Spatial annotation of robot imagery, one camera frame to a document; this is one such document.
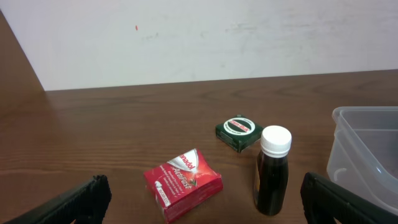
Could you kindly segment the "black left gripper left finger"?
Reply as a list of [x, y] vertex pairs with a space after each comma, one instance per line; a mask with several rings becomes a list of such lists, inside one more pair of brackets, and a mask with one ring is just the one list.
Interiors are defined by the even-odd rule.
[[112, 193], [106, 175], [95, 175], [7, 224], [102, 224]]

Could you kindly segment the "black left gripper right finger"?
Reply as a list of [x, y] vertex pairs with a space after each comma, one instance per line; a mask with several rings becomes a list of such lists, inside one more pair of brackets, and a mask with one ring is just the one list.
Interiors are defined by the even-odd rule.
[[397, 215], [314, 172], [305, 174], [300, 195], [308, 224], [397, 224]]

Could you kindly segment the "red Panadol ActiFast box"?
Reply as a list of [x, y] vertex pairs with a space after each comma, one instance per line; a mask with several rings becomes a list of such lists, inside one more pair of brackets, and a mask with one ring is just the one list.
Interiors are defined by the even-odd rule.
[[221, 174], [215, 172], [198, 149], [181, 154], [144, 172], [166, 223], [172, 223], [223, 190]]

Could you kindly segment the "clear plastic container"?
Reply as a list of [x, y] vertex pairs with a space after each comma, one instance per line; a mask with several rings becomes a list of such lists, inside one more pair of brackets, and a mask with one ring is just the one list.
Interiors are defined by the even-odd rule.
[[343, 106], [326, 168], [330, 180], [397, 213], [397, 107]]

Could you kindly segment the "dark syrup bottle white cap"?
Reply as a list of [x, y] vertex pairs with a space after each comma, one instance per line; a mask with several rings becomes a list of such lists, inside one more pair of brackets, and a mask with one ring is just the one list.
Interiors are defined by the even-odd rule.
[[292, 135], [282, 126], [268, 126], [261, 134], [261, 150], [256, 157], [253, 197], [259, 212], [277, 215], [284, 203], [289, 179], [288, 153]]

